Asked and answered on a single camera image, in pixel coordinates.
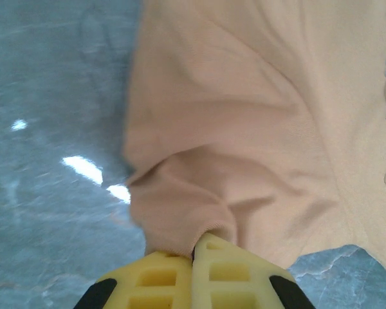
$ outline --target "marble floor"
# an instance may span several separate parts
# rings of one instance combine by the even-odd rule
[[[137,0],[0,0],[0,309],[73,308],[143,255],[120,157]],[[386,308],[360,248],[291,268],[320,309]]]

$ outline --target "gray marble floor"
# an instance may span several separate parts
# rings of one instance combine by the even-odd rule
[[[0,309],[73,308],[143,254],[120,158],[136,0],[0,0]],[[386,308],[386,271],[348,246],[292,273],[317,308]]]

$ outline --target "yellow plastic object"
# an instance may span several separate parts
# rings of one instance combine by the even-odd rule
[[[101,277],[117,286],[103,309],[190,309],[192,262],[155,252]]]
[[[295,282],[288,271],[211,234],[194,256],[192,309],[285,309],[270,278]]]

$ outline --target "beige shirt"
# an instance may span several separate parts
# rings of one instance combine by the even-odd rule
[[[386,268],[386,0],[147,0],[125,156],[148,252],[211,230]]]

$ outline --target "wrinkled fabric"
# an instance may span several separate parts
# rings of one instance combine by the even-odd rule
[[[148,0],[124,155],[147,252],[206,231],[386,268],[386,0]]]

